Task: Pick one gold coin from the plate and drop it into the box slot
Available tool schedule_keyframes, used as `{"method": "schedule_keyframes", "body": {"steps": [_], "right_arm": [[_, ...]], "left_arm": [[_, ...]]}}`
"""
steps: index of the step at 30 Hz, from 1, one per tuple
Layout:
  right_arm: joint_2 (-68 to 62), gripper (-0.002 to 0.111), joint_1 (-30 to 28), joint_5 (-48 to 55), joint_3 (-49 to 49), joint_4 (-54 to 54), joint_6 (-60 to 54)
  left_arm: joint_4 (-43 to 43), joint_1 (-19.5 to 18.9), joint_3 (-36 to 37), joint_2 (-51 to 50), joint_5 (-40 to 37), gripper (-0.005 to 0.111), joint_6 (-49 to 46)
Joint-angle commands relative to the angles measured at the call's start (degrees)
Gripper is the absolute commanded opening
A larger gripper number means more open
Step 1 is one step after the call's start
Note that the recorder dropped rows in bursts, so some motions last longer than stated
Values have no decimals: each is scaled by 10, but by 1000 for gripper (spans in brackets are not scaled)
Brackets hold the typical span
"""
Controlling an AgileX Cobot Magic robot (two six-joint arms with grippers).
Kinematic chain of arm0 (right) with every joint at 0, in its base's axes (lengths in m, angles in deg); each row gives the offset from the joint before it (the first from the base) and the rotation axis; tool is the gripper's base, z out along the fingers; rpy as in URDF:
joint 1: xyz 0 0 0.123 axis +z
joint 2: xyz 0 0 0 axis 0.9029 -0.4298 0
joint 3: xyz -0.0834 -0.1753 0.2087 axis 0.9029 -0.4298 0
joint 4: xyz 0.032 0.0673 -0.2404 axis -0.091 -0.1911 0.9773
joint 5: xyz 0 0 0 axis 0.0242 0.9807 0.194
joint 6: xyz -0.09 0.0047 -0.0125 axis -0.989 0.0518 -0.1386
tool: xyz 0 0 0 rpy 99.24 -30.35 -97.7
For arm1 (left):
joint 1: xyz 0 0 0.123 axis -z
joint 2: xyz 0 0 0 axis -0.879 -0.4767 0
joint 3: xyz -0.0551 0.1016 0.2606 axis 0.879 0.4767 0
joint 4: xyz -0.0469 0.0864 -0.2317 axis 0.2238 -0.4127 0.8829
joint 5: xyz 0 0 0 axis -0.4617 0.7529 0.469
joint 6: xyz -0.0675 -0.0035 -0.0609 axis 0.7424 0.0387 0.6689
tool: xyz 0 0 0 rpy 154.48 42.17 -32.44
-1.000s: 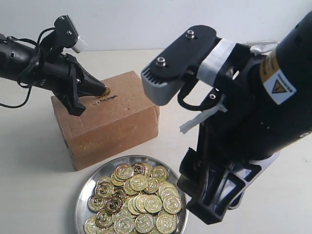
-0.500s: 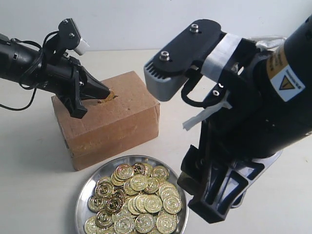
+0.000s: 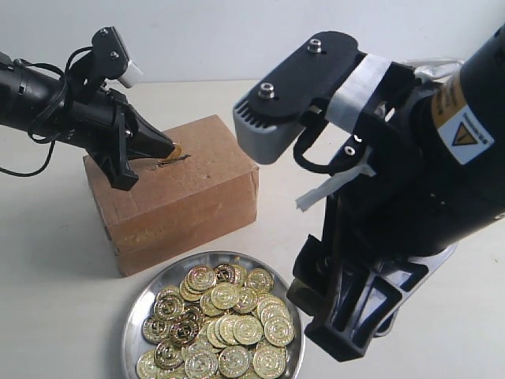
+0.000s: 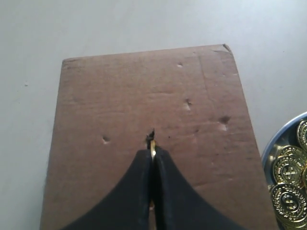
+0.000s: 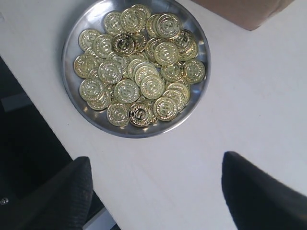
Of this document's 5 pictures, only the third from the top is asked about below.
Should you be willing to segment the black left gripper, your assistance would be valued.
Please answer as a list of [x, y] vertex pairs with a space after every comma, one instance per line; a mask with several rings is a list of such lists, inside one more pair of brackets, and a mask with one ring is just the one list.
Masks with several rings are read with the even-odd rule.
[[[138, 175], [128, 160], [167, 159], [174, 142], [157, 130], [115, 89], [99, 89], [83, 100], [75, 88], [68, 92], [63, 120], [62, 141], [83, 148], [106, 175], [112, 188], [130, 190]], [[128, 151], [126, 148], [128, 110]]]

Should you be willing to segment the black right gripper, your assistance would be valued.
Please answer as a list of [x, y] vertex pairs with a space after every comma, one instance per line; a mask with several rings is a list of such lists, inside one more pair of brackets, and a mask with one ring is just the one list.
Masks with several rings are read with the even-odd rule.
[[387, 334], [401, 304], [449, 257], [437, 248], [423, 257], [406, 234], [417, 217], [404, 193], [424, 170], [408, 125], [416, 87], [411, 68], [388, 67], [353, 122], [353, 155], [340, 149], [325, 165], [304, 157], [327, 126], [313, 113], [294, 145], [298, 165], [330, 179], [320, 191], [323, 234], [307, 238], [287, 296], [312, 318], [306, 336], [340, 362]]

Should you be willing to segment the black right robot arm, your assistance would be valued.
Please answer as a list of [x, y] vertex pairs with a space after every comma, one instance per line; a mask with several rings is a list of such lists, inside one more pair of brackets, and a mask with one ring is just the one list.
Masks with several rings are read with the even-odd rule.
[[398, 309], [455, 250], [504, 216], [504, 31], [464, 62], [394, 62], [352, 36], [311, 36], [233, 107], [255, 162], [287, 149], [325, 201], [288, 299], [332, 358], [365, 355]]

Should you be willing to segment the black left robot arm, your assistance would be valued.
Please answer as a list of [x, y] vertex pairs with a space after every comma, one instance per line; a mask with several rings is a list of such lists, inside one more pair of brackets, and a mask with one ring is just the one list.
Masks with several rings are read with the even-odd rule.
[[1, 56], [1, 124], [38, 144], [61, 142], [84, 149], [110, 186], [129, 191], [135, 159], [165, 159], [174, 142], [147, 122], [126, 96], [102, 85], [79, 99], [70, 68]]

